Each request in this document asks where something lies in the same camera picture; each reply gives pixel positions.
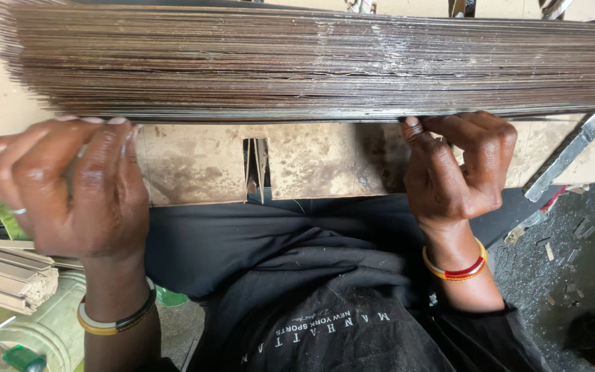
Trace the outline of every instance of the gray floor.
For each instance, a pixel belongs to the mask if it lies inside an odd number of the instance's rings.
[[[544,223],[531,227],[515,246],[500,245],[494,250],[494,272],[502,295],[523,309],[525,326],[554,371],[595,371],[563,344],[571,320],[595,314],[595,232],[578,240],[573,232],[583,218],[595,224],[595,184],[578,195],[563,195]],[[552,238],[555,259],[549,261],[544,247],[536,242]],[[572,250],[577,256],[567,262]],[[574,283],[576,291],[565,292]],[[550,305],[546,294],[555,300]],[[571,306],[573,301],[580,306]],[[159,309],[162,322],[163,355],[181,369],[194,340],[203,331],[203,309],[187,302],[179,307]]]

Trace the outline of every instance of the black clothing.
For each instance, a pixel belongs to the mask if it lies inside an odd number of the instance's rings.
[[[162,208],[159,219],[152,210],[148,275],[205,303],[187,370],[549,371],[511,305],[483,315],[429,306],[422,236],[393,198],[374,198],[384,200],[367,203],[387,206],[361,215],[227,205]],[[234,224],[219,244],[203,234]],[[186,250],[158,254],[167,234]],[[250,236],[260,244],[250,247]],[[161,365],[175,371],[167,359],[143,370]]]

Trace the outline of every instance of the black shirt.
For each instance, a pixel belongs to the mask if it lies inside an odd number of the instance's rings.
[[[208,302],[187,371],[550,370],[513,306],[429,306],[421,281],[430,277],[415,270],[367,241],[304,242],[231,278]],[[176,370],[166,358],[143,369]]]

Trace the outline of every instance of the fingernail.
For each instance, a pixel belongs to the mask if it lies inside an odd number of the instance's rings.
[[[405,118],[405,123],[409,126],[417,126],[419,125],[419,119],[414,116],[408,116]]]
[[[108,121],[107,124],[123,124],[126,121],[128,121],[128,119],[126,119],[122,116],[118,116],[118,117],[113,118],[112,120]]]
[[[56,121],[71,121],[79,119],[78,116],[75,115],[64,115],[64,116],[57,116],[54,118]]]
[[[95,116],[87,116],[87,117],[81,118],[79,120],[85,121],[87,123],[92,123],[92,124],[102,124],[102,123],[104,123],[104,119],[96,118]]]

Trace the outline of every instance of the wooden board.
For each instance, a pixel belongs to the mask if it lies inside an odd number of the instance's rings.
[[[268,0],[320,9],[345,10],[339,0]],[[593,8],[588,0],[585,7]],[[446,0],[378,0],[378,13],[447,17]],[[478,0],[478,17],[539,18],[537,0]],[[50,118],[0,63],[0,135],[23,131]],[[507,187],[524,184],[550,155],[572,124],[513,122],[519,143]],[[397,135],[398,124],[320,123],[297,125],[145,126],[137,141],[139,165],[153,206],[208,204],[246,199],[244,138],[265,138],[274,199],[353,197],[401,192],[400,175],[408,150]],[[595,141],[557,183],[595,182]]]

